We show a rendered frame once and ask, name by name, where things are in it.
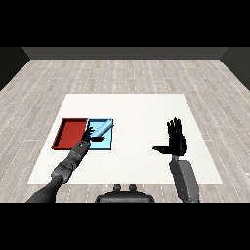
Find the light blue can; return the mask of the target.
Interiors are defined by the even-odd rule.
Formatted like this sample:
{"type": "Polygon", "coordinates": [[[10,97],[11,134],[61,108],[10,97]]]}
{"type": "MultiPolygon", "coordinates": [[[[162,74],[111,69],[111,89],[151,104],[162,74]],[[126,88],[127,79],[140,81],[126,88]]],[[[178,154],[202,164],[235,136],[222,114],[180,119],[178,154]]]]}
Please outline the light blue can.
{"type": "Polygon", "coordinates": [[[91,135],[92,138],[94,137],[101,137],[105,134],[111,127],[113,126],[112,120],[108,119],[104,124],[102,124],[99,128],[97,128],[91,135]]]}

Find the light blue shallow open box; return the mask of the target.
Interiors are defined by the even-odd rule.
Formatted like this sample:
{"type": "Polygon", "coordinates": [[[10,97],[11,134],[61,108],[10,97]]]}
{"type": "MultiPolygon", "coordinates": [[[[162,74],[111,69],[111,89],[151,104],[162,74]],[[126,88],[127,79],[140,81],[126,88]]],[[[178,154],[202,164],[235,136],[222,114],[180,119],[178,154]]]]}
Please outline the light blue shallow open box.
{"type": "MultiPolygon", "coordinates": [[[[107,121],[107,118],[90,118],[88,120],[88,125],[92,127],[93,130],[95,131],[106,121],[107,121]]],[[[91,143],[90,150],[111,150],[112,127],[105,134],[102,135],[102,137],[104,137],[104,140],[102,142],[90,141],[91,143]]]]}

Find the red shallow open box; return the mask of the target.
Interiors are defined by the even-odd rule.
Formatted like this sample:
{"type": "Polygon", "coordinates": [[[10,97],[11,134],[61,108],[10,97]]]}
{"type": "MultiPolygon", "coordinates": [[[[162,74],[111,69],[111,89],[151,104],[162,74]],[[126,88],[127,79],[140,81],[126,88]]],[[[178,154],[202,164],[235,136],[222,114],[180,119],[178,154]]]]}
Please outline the red shallow open box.
{"type": "Polygon", "coordinates": [[[86,129],[87,118],[64,118],[51,146],[53,150],[72,150],[86,129]]]}

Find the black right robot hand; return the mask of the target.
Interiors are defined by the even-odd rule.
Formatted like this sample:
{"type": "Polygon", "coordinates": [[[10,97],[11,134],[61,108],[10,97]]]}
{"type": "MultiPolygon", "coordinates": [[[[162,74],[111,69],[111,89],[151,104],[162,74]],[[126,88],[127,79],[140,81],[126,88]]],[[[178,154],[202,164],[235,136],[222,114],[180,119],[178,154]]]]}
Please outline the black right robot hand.
{"type": "Polygon", "coordinates": [[[184,156],[187,151],[186,138],[182,133],[182,123],[178,118],[174,118],[167,123],[169,145],[154,146],[152,149],[159,151],[161,154],[172,154],[175,156],[184,156]]]}

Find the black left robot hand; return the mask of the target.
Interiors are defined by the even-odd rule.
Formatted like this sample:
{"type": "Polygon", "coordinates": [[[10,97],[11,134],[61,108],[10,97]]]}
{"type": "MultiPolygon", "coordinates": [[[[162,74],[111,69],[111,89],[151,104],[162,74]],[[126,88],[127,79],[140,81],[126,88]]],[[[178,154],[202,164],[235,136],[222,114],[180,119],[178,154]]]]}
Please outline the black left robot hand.
{"type": "Polygon", "coordinates": [[[102,142],[104,140],[104,137],[93,137],[92,133],[94,132],[92,127],[89,127],[86,129],[86,131],[83,133],[81,140],[86,142],[102,142]]]}

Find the dark grey robot body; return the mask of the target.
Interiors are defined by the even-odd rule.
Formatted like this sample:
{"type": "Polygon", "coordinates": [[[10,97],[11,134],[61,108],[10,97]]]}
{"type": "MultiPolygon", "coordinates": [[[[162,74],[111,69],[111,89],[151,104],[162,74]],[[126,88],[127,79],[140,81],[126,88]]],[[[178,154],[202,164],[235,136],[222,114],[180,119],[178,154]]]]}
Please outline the dark grey robot body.
{"type": "Polygon", "coordinates": [[[128,191],[122,191],[120,184],[113,186],[113,191],[99,195],[96,203],[154,203],[151,195],[137,191],[135,184],[129,185],[128,191]]]}

